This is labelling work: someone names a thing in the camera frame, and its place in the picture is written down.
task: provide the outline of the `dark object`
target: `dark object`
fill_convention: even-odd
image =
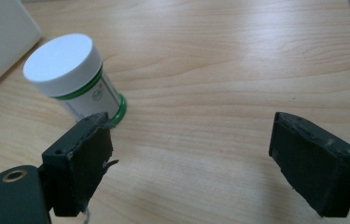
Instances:
[[[0,223],[50,223],[85,212],[107,169],[111,144],[107,114],[89,116],[43,154],[43,164],[19,166],[0,174]]]
[[[276,113],[270,156],[288,183],[322,217],[350,209],[350,145],[312,122]]]

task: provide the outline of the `bottle label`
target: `bottle label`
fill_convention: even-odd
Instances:
[[[116,116],[120,106],[119,94],[105,72],[102,72],[98,82],[84,94],[73,99],[59,100],[59,102],[77,121],[101,112],[107,112],[109,118],[112,119]]]

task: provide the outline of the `wood grain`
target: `wood grain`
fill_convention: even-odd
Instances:
[[[91,223],[350,223],[321,218],[268,156],[273,115],[350,143],[350,7],[326,1],[25,4],[44,38],[90,35],[128,101]],[[73,124],[24,80],[0,80],[0,172],[41,163]],[[52,217],[54,223],[79,223]]]

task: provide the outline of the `table surface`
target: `table surface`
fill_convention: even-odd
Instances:
[[[276,111],[350,143],[347,1],[25,6],[44,36],[33,49],[58,35],[90,35],[128,101],[112,130],[119,164],[91,199],[91,223],[350,223],[350,214],[319,217],[268,156]],[[23,78],[26,58],[0,79],[0,172],[40,165],[74,125]]]

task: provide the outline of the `pill bottle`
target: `pill bottle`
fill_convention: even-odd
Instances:
[[[106,76],[102,57],[87,35],[50,40],[26,60],[23,74],[43,94],[58,100],[76,121],[106,112],[113,127],[125,115],[125,98]]]

